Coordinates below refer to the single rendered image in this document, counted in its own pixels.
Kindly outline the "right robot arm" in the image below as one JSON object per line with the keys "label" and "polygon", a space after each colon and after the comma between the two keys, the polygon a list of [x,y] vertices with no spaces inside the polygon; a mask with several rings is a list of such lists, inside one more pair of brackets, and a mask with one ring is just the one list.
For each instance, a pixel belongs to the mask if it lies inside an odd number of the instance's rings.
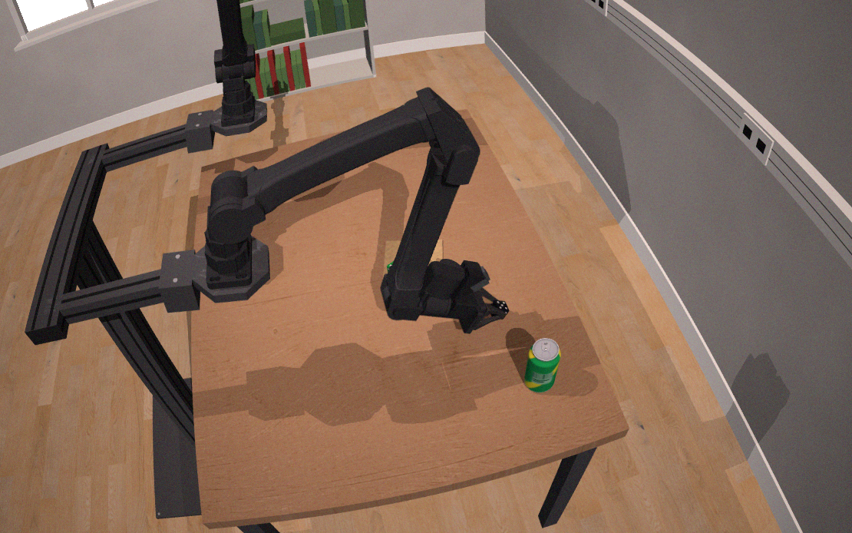
{"label": "right robot arm", "polygon": [[459,186],[474,174],[480,147],[461,114],[430,87],[415,93],[402,106],[276,164],[219,174],[203,232],[207,288],[252,283],[251,233],[278,205],[391,152],[430,141],[421,187],[381,294],[390,319],[442,317],[450,298],[449,315],[470,317],[477,308],[472,293],[490,284],[490,274],[474,261],[430,260]]}

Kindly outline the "black die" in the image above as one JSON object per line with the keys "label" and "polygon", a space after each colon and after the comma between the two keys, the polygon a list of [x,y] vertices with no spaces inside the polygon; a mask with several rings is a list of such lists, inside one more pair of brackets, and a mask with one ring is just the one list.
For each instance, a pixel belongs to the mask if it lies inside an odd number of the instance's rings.
{"label": "black die", "polygon": [[[508,314],[509,312],[507,303],[505,303],[505,301],[495,300],[492,302],[491,305],[496,306],[499,310],[502,310],[502,312],[505,312],[506,314]],[[491,316],[496,316],[496,314],[491,314]]]}

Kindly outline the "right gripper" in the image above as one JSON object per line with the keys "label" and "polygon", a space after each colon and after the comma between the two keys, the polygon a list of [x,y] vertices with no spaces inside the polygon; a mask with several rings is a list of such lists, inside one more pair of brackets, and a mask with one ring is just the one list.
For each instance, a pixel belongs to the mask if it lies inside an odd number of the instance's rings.
{"label": "right gripper", "polygon": [[[487,292],[483,287],[479,290],[476,290],[474,294],[474,300],[477,304],[477,308],[474,310],[474,313],[471,314],[470,317],[449,315],[451,309],[451,298],[449,299],[449,305],[447,305],[447,312],[442,316],[442,318],[450,318],[450,319],[459,319],[461,328],[464,333],[471,333],[471,331],[482,328],[482,326],[490,324],[493,321],[498,319],[503,319],[505,312],[497,309],[495,306],[491,306],[492,303],[485,303],[482,296],[490,300],[491,302],[495,301],[496,298],[491,296],[490,293]],[[490,318],[484,318],[487,315],[496,314],[496,316],[492,316]],[[482,320],[482,321],[481,321]]]}

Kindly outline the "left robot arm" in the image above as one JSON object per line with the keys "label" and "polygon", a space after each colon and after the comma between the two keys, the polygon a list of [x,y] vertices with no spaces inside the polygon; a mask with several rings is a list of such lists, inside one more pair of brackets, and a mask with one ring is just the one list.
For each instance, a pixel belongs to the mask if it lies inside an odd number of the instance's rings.
{"label": "left robot arm", "polygon": [[248,45],[244,40],[239,0],[216,2],[223,40],[223,49],[214,52],[216,83],[223,83],[221,125],[251,123],[254,122],[255,96],[250,83],[244,80],[256,77],[254,44]]}

